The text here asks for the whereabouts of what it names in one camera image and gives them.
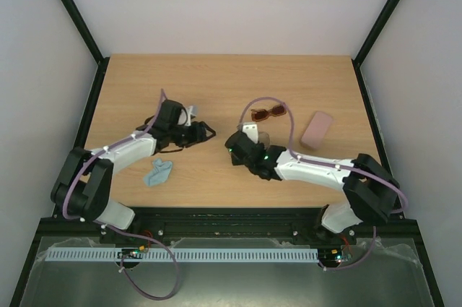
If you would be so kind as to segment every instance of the light blue cloth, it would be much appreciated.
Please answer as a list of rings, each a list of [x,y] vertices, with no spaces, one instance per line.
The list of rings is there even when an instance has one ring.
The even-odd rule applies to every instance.
[[[156,186],[157,184],[164,183],[168,175],[170,175],[173,163],[171,161],[162,162],[162,159],[157,158],[152,162],[152,165],[154,168],[143,177],[143,181],[147,186]]]

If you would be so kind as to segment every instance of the sunglasses lens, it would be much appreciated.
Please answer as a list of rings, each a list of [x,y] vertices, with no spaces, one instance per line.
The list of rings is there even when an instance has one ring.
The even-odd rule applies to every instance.
[[[252,112],[252,119],[254,121],[262,121],[268,117],[268,111],[267,110],[261,110],[261,111],[255,111]]]
[[[283,105],[277,105],[273,107],[271,113],[273,113],[275,116],[280,116],[286,113],[286,108]]]

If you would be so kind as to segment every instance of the wall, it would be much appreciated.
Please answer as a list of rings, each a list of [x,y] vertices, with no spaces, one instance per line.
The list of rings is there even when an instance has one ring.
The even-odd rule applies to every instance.
[[[462,0],[402,0],[363,67],[447,306],[462,290]]]
[[[386,0],[75,1],[105,55],[354,55]]]
[[[0,0],[0,306],[7,306],[95,75],[59,0]]]

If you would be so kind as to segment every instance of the wooden table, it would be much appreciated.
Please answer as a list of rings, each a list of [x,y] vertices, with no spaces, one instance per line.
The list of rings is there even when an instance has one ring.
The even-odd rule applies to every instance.
[[[352,63],[347,56],[113,55],[90,127],[86,148],[118,141],[156,110],[160,89],[184,106],[197,105],[197,120],[217,131],[212,140],[182,152],[155,155],[114,176],[111,197],[131,207],[322,207],[344,195],[299,181],[265,181],[232,166],[224,144],[249,101],[282,99],[295,116],[294,149],[310,155],[378,159]],[[270,108],[262,102],[253,108]],[[298,144],[316,111],[333,116],[322,147]],[[272,144],[287,145],[289,116],[258,124]],[[166,183],[148,187],[143,176],[153,159],[173,161]]]

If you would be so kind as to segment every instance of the sunglasses frame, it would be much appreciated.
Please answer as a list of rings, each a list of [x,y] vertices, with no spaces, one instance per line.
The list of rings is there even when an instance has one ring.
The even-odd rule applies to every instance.
[[[273,110],[274,110],[275,108],[278,108],[279,106],[282,106],[282,107],[283,107],[284,112],[278,113],[278,114],[274,114],[274,113],[273,113]],[[252,121],[255,121],[256,123],[258,123],[259,121],[265,121],[265,120],[268,119],[269,117],[280,117],[280,116],[283,116],[284,114],[287,113],[286,106],[284,106],[283,103],[280,103],[280,104],[278,104],[278,105],[274,105],[270,110],[266,110],[266,109],[262,108],[262,109],[259,109],[259,110],[252,109],[252,110],[250,110],[250,111],[251,111],[251,113],[252,113],[252,114],[251,114],[251,115],[252,115]],[[256,114],[257,114],[257,113],[260,113],[260,112],[265,112],[266,115],[265,115],[265,117],[262,118],[262,119],[257,119],[257,118],[256,118]]]

